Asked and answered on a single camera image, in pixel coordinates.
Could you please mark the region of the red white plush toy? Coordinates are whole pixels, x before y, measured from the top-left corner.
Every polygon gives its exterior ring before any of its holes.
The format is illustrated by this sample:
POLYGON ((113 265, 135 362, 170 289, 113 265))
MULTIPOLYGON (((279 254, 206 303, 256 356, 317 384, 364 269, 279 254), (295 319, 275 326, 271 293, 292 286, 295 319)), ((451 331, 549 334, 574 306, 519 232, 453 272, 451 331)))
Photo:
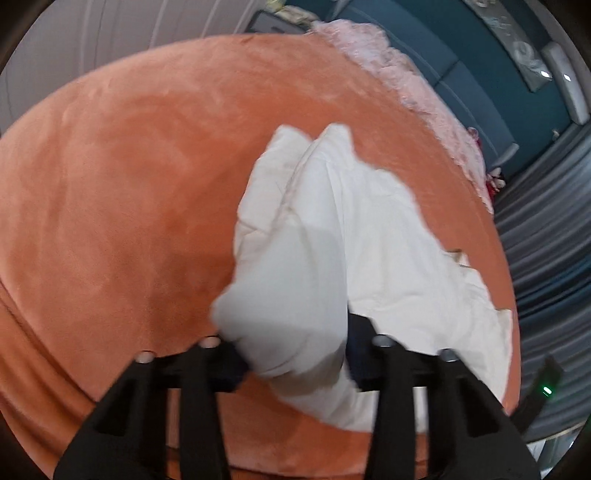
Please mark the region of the red white plush toy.
POLYGON ((491 199, 494 199, 506 186, 505 177, 500 167, 496 167, 486 175, 486 187, 491 199))

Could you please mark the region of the blue upholstered headboard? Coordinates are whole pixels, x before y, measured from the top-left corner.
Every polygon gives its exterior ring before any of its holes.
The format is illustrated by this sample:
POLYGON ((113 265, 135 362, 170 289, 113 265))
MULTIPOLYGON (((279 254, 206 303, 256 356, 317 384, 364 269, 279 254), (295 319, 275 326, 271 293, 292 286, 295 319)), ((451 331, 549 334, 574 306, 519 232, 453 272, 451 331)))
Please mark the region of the blue upholstered headboard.
POLYGON ((349 1, 335 18, 381 28, 390 45, 408 55, 467 128, 477 130, 488 171, 519 150, 493 100, 459 56, 425 23, 396 1, 349 1))

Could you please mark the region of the orange plush bed blanket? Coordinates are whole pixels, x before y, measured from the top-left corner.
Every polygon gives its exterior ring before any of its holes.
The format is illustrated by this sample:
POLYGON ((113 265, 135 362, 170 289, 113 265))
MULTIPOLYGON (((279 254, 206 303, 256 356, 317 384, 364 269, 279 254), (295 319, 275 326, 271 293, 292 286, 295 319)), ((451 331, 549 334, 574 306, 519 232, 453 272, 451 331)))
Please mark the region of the orange plush bed blanket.
MULTIPOLYGON (((62 87, 1 140, 1 411, 45 475, 143 350, 170 355, 220 332, 235 277, 238 205, 280 126, 349 128, 356 155, 396 175, 428 229, 466 254, 519 328, 507 260, 472 183, 430 128, 315 34, 172 44, 62 87)), ((298 411, 255 372, 221 401, 235 471, 358 477, 369 432, 298 411)))

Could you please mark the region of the pink lace bedspread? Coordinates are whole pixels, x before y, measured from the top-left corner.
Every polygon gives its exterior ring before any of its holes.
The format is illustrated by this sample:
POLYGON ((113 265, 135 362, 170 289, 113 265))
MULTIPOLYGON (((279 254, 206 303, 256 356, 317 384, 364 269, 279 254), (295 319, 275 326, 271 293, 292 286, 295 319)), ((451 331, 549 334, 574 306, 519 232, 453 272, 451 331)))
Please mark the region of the pink lace bedspread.
POLYGON ((464 126, 429 84, 413 60, 390 45, 386 32, 370 23, 315 21, 311 32, 339 49, 353 63, 397 93, 403 106, 430 128, 453 162, 472 183, 489 213, 493 203, 487 184, 480 138, 464 126))

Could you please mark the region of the white wall air conditioner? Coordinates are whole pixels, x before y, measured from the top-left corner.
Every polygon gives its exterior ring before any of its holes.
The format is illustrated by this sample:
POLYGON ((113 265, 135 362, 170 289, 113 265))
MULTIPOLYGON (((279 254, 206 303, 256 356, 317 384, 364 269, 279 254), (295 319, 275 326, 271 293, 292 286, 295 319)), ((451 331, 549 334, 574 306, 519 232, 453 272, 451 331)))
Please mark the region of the white wall air conditioner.
POLYGON ((552 72, 572 121, 577 125, 586 124, 590 120, 589 107, 567 54, 558 43, 550 42, 542 49, 542 55, 552 72))

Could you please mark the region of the grey blue curtain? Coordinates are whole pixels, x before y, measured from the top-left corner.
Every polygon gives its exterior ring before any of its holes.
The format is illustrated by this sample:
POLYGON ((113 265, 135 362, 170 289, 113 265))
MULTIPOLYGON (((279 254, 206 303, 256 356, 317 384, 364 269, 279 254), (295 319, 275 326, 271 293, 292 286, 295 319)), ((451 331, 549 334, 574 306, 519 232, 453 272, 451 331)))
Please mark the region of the grey blue curtain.
POLYGON ((521 334, 521 392, 547 356, 564 374, 525 433, 538 441, 590 414, 590 127, 570 126, 495 199, 521 334))

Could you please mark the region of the white quilted duvet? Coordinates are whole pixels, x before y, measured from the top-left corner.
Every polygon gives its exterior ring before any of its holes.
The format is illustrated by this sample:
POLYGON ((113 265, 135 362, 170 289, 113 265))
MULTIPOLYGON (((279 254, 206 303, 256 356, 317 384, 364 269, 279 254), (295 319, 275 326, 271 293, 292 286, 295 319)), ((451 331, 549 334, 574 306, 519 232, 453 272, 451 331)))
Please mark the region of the white quilted duvet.
POLYGON ((513 319, 466 254, 446 250, 414 194, 356 155, 349 128, 280 126, 238 205, 235 277, 212 306, 222 336, 298 411, 368 432, 377 397, 346 365, 349 314, 405 347, 455 350, 503 397, 513 319))

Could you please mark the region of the dark blue nightstand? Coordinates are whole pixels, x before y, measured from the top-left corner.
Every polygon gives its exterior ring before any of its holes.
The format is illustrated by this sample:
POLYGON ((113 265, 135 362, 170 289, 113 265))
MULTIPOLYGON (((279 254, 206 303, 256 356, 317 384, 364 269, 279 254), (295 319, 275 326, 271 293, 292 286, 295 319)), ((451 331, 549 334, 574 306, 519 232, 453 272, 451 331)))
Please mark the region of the dark blue nightstand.
POLYGON ((304 27, 290 23, 274 13, 257 10, 247 24, 246 33, 301 35, 307 32, 304 27))

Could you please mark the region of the silver floral wall decoration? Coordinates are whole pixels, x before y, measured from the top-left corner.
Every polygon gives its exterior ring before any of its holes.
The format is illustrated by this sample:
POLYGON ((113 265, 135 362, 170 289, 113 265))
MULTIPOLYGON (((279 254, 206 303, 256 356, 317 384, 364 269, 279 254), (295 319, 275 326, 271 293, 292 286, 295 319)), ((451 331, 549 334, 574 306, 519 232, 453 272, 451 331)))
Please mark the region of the silver floral wall decoration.
POLYGON ((507 8, 496 0, 464 0, 497 38, 528 88, 537 92, 553 81, 552 73, 523 28, 507 8))

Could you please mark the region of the white panelled wardrobe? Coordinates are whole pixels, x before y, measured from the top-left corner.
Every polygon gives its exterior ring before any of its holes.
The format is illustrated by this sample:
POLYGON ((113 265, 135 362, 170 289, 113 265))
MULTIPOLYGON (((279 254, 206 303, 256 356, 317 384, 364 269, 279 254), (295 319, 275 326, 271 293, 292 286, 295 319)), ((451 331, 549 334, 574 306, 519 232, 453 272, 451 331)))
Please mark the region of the white panelled wardrobe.
POLYGON ((4 1, 1 129, 107 63, 176 41, 245 31, 262 1, 4 1))

